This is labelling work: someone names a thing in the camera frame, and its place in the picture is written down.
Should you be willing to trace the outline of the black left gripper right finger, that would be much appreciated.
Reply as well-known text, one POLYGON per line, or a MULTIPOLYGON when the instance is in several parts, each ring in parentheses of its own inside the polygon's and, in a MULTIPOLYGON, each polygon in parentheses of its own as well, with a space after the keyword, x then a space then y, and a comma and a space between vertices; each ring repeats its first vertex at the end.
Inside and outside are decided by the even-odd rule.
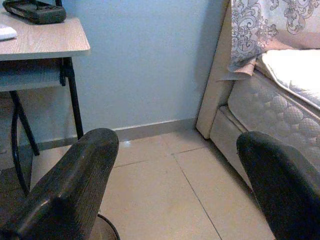
POLYGON ((253 194, 277 240, 320 238, 320 172, 293 146, 249 131, 236 140, 253 194))

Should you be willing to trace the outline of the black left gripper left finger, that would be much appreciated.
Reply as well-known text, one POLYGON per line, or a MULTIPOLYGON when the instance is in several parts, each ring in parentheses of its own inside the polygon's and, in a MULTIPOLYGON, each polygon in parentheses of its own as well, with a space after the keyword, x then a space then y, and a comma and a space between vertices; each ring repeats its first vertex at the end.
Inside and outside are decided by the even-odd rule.
POLYGON ((117 240, 99 213, 119 150, 108 128, 87 132, 32 188, 0 229, 3 240, 117 240))

